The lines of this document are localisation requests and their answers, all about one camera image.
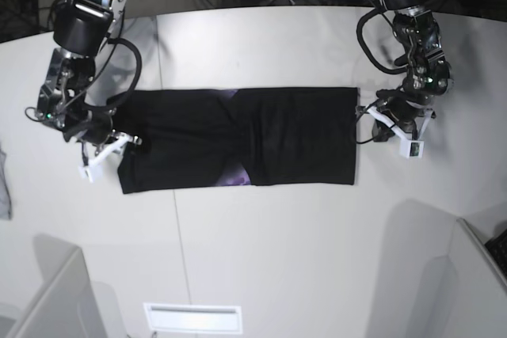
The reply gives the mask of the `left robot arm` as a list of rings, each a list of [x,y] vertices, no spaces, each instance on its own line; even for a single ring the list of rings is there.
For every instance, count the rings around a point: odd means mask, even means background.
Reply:
[[[386,142],[397,132],[412,139],[420,138],[422,128],[417,125],[417,119],[434,118],[433,99],[445,94],[452,82],[451,67],[441,45],[440,27],[426,6],[429,1],[379,0],[357,23],[358,43],[374,67],[385,74],[402,75],[397,88],[377,91],[375,101],[356,111],[358,118],[365,114],[375,117],[370,138],[373,142]],[[368,21],[387,11],[394,14],[391,32],[404,50],[392,68],[377,61],[363,34]]]

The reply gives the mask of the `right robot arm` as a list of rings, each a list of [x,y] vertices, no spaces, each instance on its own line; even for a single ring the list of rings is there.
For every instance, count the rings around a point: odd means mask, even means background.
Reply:
[[[27,107],[31,121],[54,129],[65,141],[77,139],[103,150],[141,144],[141,138],[117,131],[112,117],[134,92],[143,61],[139,49],[122,37],[127,0],[55,0],[49,17],[53,26],[54,49],[47,76],[36,106]],[[106,47],[123,46],[135,58],[135,73],[120,98],[106,105],[91,105],[86,94],[101,76],[96,58]]]

